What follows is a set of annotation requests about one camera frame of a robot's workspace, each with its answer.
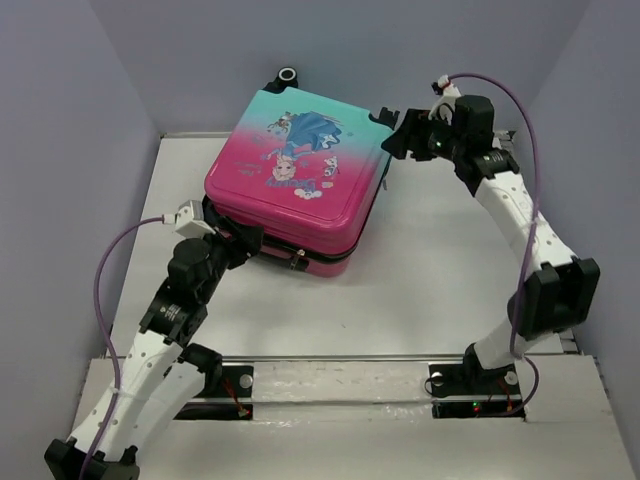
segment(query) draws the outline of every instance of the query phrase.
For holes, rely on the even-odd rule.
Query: white table surface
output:
[[[254,420],[171,422],[142,450],[140,479],[633,480],[593,360],[536,363],[526,422],[434,419],[425,363],[256,363]],[[516,368],[528,392],[531,369]],[[92,362],[76,424],[112,377],[110,360]]]
[[[201,199],[225,138],[164,139],[143,218]],[[225,356],[459,355],[505,315],[518,265],[445,161],[394,161],[347,271],[334,279],[259,260],[227,272],[193,338]],[[112,338],[124,354],[166,276],[171,227],[139,231]],[[534,353],[561,353],[557,336]]]

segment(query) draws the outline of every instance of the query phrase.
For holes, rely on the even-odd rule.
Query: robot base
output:
[[[75,440],[66,443],[54,440],[47,448],[44,459],[55,480],[78,480],[85,453],[75,447]],[[138,480],[140,468],[136,465],[136,447],[125,450],[119,462],[105,462],[101,452],[96,453],[85,471],[84,480]]]

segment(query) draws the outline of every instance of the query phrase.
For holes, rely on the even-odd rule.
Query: black bracket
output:
[[[379,123],[380,125],[384,125],[385,127],[389,127],[391,130],[396,128],[396,124],[398,123],[398,118],[400,117],[400,112],[398,110],[391,111],[387,107],[382,107],[380,110],[380,115],[376,118],[373,113],[369,114],[369,120],[374,123]]]
[[[78,480],[86,454],[75,447],[76,440],[54,440],[47,448],[44,459],[55,480]],[[127,448],[119,462],[105,462],[104,453],[96,452],[89,461],[83,480],[138,480],[140,468],[136,465],[136,447]]]
[[[242,379],[251,378],[253,380],[253,365],[224,365],[221,378],[229,380],[238,398],[251,398],[253,381],[246,384]],[[195,398],[229,398],[229,393],[221,382],[211,382],[207,379],[204,389]]]
[[[600,278],[600,267],[592,258],[574,258],[567,265],[541,267],[524,284],[518,334],[527,341],[584,322]],[[514,309],[515,294],[507,305],[511,321]]]
[[[466,369],[462,363],[432,363],[429,364],[429,380],[426,388],[434,398],[502,395],[503,391],[500,390],[498,381],[509,372],[515,374],[515,371],[515,367],[509,365],[492,371],[491,375],[487,375],[482,380],[471,381],[466,376]],[[510,385],[507,382],[502,384],[509,391],[509,395],[520,395],[519,384]]]
[[[497,387],[506,388],[509,395],[520,395],[518,383],[510,385],[505,380],[505,376],[511,372],[517,379],[513,364],[491,370],[482,368],[474,344],[471,344],[464,353],[462,363],[429,364],[429,379],[425,389],[435,398],[495,395],[498,393]]]

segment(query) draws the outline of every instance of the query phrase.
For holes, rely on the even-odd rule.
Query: teal and pink gradient suitcase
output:
[[[258,91],[205,180],[215,214],[265,229],[262,256],[320,276],[343,272],[389,168],[397,113],[299,90],[285,68]]]

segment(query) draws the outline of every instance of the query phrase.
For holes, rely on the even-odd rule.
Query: white wall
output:
[[[0,64],[0,477],[49,480],[99,352],[93,272],[139,218],[158,137],[84,0],[0,2]]]
[[[428,106],[443,73],[533,100],[588,0],[90,0],[162,131],[229,130],[292,64],[302,87],[378,110]],[[495,90],[502,127],[515,110]]]
[[[637,0],[594,0],[532,109],[542,206],[602,269],[580,345],[598,356],[640,474],[640,77]],[[528,152],[520,140],[518,149]],[[528,154],[521,163],[530,171]]]

